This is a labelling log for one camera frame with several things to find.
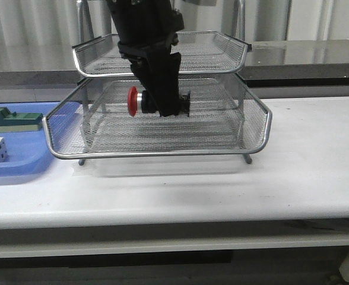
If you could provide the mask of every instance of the stacked letter tray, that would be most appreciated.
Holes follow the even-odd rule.
[[[181,93],[191,92],[189,116],[160,117],[127,108],[130,87],[144,88],[120,57],[118,35],[73,48],[87,77],[43,120],[48,146],[60,159],[251,154],[269,137],[271,111],[234,73],[246,43],[218,32],[178,33]]]

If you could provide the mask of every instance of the blue tray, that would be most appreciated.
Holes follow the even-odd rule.
[[[11,112],[47,114],[58,103],[4,103]],[[48,150],[44,130],[34,132],[3,132],[8,157],[0,162],[0,176],[20,176],[47,169],[53,156]]]

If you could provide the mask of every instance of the tray leg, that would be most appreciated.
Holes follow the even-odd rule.
[[[243,158],[245,159],[245,162],[247,164],[251,164],[252,163],[252,158],[251,158],[251,156],[249,154],[244,154]]]
[[[104,103],[101,104],[101,110],[102,110],[102,113],[107,113],[106,104]]]
[[[89,4],[87,0],[77,0],[77,18],[78,18],[78,39],[80,43],[85,41],[84,22],[87,25],[87,31],[90,39],[94,38],[93,24],[91,22]]]

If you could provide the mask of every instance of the red cap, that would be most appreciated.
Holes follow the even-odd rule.
[[[132,86],[128,90],[127,108],[128,108],[128,113],[131,116],[134,117],[137,114],[137,110],[138,110],[138,90],[137,90],[136,86]]]

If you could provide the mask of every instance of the metal pipe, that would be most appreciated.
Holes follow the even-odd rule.
[[[246,38],[246,0],[239,0],[239,36],[240,40]]]
[[[77,21],[78,21],[78,40],[79,43],[84,42],[84,28],[83,28],[83,21],[84,21],[84,3],[83,0],[77,0]]]
[[[289,22],[291,20],[291,11],[292,11],[292,0],[288,0],[288,10],[287,10],[287,23],[285,27],[285,35],[284,40],[288,40],[288,32],[289,32]]]
[[[84,1],[84,8],[85,8],[85,18],[87,23],[87,30],[89,32],[90,39],[92,40],[94,38],[94,31],[93,31],[93,24],[91,22],[91,16],[90,16],[90,9],[89,9],[89,3],[87,0]]]
[[[237,37],[240,40],[245,40],[246,37],[246,1],[234,0],[233,24],[231,26],[231,37]]]

